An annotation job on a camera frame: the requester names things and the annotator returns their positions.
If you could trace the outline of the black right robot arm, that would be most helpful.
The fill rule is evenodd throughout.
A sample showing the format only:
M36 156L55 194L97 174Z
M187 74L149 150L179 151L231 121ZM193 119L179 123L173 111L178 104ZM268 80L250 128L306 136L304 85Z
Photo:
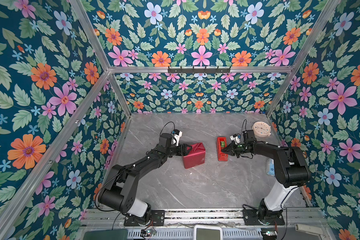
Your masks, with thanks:
M261 200L259 207L253 210L252 217L244 218L246 224L250 219L255 223L283 225L283 211L286 201L294 191L304 186L311 178L311 172L302 150L298 147L283 147L265 141L258 141L253 130L231 136L231 143L221 149L223 154L245 157L260 155L274 161L276 182L270 193Z

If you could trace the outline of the red tape dispenser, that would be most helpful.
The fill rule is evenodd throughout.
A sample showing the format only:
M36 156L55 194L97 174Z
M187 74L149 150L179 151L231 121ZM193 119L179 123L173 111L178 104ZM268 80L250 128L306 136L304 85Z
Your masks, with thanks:
M217 156L218 161L220 162L227 162L228 155L223 153L222 150L227 146L227 140L225 137L218 137L217 138Z

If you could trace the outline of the maroon wrapping paper sheet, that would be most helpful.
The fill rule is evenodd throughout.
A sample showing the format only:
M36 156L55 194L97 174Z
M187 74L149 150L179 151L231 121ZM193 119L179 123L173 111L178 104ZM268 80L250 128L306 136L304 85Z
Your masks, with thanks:
M192 149L186 156L183 156L183 164L185 169L190 169L199 165L203 165L206 159L206 149L203 143L192 145Z

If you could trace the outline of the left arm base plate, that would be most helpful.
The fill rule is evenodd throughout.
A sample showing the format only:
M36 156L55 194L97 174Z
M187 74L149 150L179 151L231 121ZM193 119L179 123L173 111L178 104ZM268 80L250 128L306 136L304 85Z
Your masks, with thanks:
M164 210L150 210L143 217L127 214L124 220L125 227L162 227L166 212Z

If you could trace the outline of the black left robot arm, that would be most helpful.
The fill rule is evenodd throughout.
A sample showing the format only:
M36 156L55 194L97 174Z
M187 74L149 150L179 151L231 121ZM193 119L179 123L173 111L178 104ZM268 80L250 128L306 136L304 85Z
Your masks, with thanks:
M105 183L97 193L97 201L123 215L131 215L148 221L150 204L136 198L139 181L148 173L160 168L173 156L187 156L193 147L180 144L181 134L161 134L159 143L146 155L129 165L111 168Z

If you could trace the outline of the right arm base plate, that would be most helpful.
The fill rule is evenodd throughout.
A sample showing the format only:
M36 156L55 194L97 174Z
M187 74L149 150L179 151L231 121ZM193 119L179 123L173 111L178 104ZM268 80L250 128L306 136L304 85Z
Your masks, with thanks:
M265 210L254 210L254 209L245 209L242 210L243 219L245 225L247 226L271 226L271 225L278 225L284 226L285 220L283 218L283 211L268 211Z

